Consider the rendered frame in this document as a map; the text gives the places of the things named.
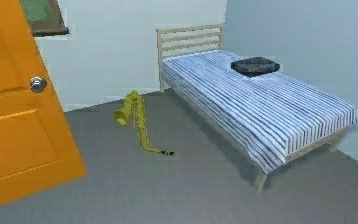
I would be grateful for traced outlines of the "wooden bed with striped cover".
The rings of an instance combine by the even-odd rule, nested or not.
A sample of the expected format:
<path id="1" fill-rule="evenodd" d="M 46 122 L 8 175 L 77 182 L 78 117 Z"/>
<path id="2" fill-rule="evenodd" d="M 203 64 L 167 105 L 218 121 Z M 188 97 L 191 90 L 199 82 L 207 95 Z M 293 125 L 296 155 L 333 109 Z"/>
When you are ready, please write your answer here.
<path id="1" fill-rule="evenodd" d="M 358 108 L 279 71 L 248 78 L 223 49 L 224 26 L 158 29 L 159 81 L 258 169 L 261 190 L 278 168 L 327 144 L 338 149 Z"/>

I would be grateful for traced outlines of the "silver round door knob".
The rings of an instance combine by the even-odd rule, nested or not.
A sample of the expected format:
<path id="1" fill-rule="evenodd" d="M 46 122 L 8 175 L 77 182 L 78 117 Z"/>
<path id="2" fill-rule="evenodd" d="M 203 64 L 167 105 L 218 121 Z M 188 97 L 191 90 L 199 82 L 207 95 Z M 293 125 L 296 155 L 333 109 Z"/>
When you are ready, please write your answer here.
<path id="1" fill-rule="evenodd" d="M 47 81 L 42 77 L 32 77 L 30 79 L 31 91 L 34 93 L 41 93 L 47 87 Z"/>

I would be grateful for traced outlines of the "orange room door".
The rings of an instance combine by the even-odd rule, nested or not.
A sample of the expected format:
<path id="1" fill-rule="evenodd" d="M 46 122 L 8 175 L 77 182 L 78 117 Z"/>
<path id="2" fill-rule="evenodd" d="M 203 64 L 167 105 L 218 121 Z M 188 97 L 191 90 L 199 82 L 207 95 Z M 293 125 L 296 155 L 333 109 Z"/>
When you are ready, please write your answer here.
<path id="1" fill-rule="evenodd" d="M 19 0 L 0 0 L 0 206 L 85 174 Z"/>

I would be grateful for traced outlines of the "yellow saxophone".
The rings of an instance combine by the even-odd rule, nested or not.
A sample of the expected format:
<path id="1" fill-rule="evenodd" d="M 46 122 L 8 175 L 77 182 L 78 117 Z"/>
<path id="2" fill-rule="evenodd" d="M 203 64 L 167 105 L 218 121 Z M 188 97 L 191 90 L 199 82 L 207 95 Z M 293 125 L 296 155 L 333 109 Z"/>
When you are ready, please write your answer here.
<path id="1" fill-rule="evenodd" d="M 137 128 L 140 146 L 144 151 L 167 156 L 174 155 L 172 151 L 158 150 L 149 145 L 145 102 L 143 96 L 138 91 L 133 90 L 126 96 L 123 106 L 114 111 L 113 117 L 121 126 L 126 126 L 130 118 L 134 119 L 134 126 Z"/>

